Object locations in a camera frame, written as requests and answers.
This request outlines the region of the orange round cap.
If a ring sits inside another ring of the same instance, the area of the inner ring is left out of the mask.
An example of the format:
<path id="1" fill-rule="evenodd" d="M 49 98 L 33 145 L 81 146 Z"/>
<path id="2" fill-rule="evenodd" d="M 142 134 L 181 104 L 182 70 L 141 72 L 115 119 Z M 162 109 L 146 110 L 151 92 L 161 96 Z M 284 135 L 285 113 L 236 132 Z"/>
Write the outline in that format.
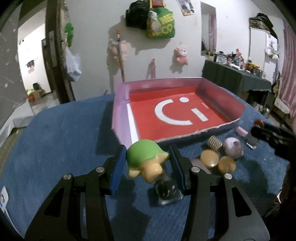
<path id="1" fill-rule="evenodd" d="M 201 153 L 200 160 L 206 168 L 211 169 L 218 165 L 219 156 L 213 150 L 206 149 Z"/>
<path id="2" fill-rule="evenodd" d="M 218 163 L 218 170 L 220 173 L 233 173 L 236 169 L 235 161 L 229 156 L 223 156 Z"/>

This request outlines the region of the pink capped small bottle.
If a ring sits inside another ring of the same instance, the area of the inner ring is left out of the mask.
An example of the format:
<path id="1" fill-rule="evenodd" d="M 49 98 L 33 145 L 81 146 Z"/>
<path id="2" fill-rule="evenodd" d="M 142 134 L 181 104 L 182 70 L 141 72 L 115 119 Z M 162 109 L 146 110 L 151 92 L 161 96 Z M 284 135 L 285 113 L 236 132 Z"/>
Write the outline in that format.
<path id="1" fill-rule="evenodd" d="M 248 135 L 248 131 L 246 131 L 245 129 L 243 129 L 242 127 L 238 126 L 236 128 L 236 132 L 238 133 L 238 135 L 240 135 L 241 137 L 246 137 Z"/>

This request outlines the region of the gold ribbed cylinder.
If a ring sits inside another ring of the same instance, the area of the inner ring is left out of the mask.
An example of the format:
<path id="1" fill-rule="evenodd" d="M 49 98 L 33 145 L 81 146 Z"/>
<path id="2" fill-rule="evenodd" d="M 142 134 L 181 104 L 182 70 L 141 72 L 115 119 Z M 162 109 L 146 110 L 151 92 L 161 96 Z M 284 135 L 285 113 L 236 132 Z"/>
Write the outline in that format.
<path id="1" fill-rule="evenodd" d="M 217 152 L 223 146 L 223 142 L 216 136 L 211 136 L 207 141 L 207 146 L 214 152 Z"/>

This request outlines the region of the lilac round case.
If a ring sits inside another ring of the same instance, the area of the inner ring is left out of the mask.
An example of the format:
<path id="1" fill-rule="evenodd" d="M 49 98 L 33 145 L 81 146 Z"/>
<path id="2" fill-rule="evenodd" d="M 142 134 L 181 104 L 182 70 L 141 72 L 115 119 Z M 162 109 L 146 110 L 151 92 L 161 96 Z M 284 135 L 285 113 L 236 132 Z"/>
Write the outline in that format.
<path id="1" fill-rule="evenodd" d="M 234 160 L 240 158 L 244 153 L 240 140 L 234 137 L 226 138 L 223 142 L 223 148 L 225 154 Z"/>

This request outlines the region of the green yellow turtle toy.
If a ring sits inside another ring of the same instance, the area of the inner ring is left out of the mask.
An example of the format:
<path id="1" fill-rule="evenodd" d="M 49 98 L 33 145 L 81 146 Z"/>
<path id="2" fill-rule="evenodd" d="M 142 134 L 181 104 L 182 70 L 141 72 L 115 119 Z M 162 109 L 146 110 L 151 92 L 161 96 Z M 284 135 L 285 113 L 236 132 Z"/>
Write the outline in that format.
<path id="1" fill-rule="evenodd" d="M 129 178 L 142 176 L 147 183 L 154 183 L 163 172 L 162 163 L 168 161 L 170 154 L 151 140 L 139 140 L 127 150 L 127 175 Z"/>

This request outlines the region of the blue table cloth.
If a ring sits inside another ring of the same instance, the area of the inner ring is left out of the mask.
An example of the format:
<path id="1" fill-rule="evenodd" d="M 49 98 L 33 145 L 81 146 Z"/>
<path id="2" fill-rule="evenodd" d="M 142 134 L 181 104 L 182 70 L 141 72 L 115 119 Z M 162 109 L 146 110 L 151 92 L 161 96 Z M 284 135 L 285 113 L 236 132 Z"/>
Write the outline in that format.
<path id="1" fill-rule="evenodd" d="M 295 136 L 237 97 L 164 90 L 134 93 L 146 131 L 130 127 L 116 97 L 74 101 L 38 113 L 6 163 L 3 240 L 295 240 Z M 259 139 L 236 171 L 208 174 L 184 146 L 236 118 Z M 113 127 L 119 121 L 119 129 Z"/>

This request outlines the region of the dark green covered side table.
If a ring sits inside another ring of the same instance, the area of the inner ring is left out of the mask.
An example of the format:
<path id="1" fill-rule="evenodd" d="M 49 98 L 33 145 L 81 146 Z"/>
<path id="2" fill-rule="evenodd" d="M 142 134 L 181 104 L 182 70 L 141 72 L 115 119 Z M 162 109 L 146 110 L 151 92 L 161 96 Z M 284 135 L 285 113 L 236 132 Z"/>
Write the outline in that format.
<path id="1" fill-rule="evenodd" d="M 271 83 L 268 80 L 209 60 L 205 61 L 202 77 L 229 90 L 249 104 L 264 104 L 271 92 Z"/>

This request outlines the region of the white refrigerator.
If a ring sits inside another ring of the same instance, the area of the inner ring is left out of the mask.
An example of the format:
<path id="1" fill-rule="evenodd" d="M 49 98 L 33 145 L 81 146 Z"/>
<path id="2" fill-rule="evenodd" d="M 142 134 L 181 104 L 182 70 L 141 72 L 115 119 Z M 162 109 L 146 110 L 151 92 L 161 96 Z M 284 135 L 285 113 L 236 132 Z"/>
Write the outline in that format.
<path id="1" fill-rule="evenodd" d="M 269 19 L 272 29 L 258 17 L 249 19 L 249 58 L 265 73 L 265 79 L 273 83 L 275 75 L 282 71 L 285 40 L 283 20 L 273 16 Z"/>

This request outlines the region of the blue plastic bag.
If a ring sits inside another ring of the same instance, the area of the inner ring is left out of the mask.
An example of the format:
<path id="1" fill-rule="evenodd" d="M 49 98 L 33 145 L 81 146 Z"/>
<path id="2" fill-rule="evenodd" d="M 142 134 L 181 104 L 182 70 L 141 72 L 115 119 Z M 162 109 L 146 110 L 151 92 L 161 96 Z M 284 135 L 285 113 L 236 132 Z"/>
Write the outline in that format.
<path id="1" fill-rule="evenodd" d="M 73 55 L 68 47 L 66 48 L 66 67 L 67 74 L 70 77 L 70 81 L 78 81 L 79 77 L 82 74 L 81 59 L 79 55 Z"/>

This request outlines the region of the orange striped stick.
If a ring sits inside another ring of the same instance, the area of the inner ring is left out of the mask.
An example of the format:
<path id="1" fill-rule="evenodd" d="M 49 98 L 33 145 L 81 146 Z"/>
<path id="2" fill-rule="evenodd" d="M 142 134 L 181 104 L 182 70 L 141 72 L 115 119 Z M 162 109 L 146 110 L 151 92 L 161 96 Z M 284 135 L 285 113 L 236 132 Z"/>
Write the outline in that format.
<path id="1" fill-rule="evenodd" d="M 119 65 L 120 65 L 120 70 L 121 70 L 121 79 L 123 82 L 125 82 L 125 73 L 124 73 L 124 65 L 123 65 L 123 52 L 121 48 L 121 38 L 120 38 L 120 31 L 116 31 L 117 34 L 117 44 L 118 44 L 118 60 L 119 60 Z"/>

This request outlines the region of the red box on bag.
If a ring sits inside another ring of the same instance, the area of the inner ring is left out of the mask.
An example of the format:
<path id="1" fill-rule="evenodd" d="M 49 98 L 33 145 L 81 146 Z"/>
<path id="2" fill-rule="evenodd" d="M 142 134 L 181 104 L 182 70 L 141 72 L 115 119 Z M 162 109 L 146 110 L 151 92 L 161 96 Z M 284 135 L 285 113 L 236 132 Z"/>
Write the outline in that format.
<path id="1" fill-rule="evenodd" d="M 158 8 L 158 7 L 165 7 L 164 0 L 150 0 L 149 1 L 150 8 Z"/>

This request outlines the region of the green plush on door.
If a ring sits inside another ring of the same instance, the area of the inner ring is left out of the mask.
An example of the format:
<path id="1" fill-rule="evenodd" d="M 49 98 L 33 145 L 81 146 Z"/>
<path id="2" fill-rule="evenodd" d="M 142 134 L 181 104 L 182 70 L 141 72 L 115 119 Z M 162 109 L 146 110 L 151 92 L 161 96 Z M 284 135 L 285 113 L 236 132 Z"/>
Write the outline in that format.
<path id="1" fill-rule="evenodd" d="M 71 22 L 67 23 L 65 26 L 65 33 L 67 34 L 67 44 L 68 47 L 72 46 L 73 37 L 74 37 L 74 27 Z"/>

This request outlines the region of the wall mirror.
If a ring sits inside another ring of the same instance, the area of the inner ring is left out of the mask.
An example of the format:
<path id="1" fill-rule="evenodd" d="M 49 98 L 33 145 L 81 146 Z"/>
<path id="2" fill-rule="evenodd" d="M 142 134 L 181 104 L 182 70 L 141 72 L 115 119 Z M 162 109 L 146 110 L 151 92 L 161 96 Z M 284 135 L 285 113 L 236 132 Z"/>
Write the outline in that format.
<path id="1" fill-rule="evenodd" d="M 216 8 L 201 2 L 201 55 L 215 53 L 217 42 Z"/>

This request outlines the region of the pale pink plush on wall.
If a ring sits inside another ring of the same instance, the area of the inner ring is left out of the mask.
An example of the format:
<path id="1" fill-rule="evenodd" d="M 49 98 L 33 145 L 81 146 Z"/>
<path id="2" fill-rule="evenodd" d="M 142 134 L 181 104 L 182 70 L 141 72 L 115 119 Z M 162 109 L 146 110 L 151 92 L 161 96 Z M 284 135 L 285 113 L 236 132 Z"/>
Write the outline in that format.
<path id="1" fill-rule="evenodd" d="M 127 48 L 128 48 L 128 42 L 126 42 L 126 40 L 123 40 L 120 42 L 120 47 L 121 47 L 121 59 L 123 61 L 126 60 L 127 58 Z M 109 44 L 108 44 L 109 50 L 111 52 L 111 55 L 113 57 L 113 59 L 115 59 L 117 62 L 119 61 L 119 46 L 118 46 L 118 42 L 114 41 L 114 40 L 110 40 Z"/>

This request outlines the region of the black bag on wall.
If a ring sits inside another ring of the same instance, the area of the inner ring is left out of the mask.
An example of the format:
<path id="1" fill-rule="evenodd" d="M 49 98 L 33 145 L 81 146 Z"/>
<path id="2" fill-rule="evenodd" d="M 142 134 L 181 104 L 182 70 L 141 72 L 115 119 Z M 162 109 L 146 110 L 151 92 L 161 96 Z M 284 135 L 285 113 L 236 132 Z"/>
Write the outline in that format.
<path id="1" fill-rule="evenodd" d="M 149 1 L 134 1 L 125 12 L 126 27 L 147 29 Z"/>

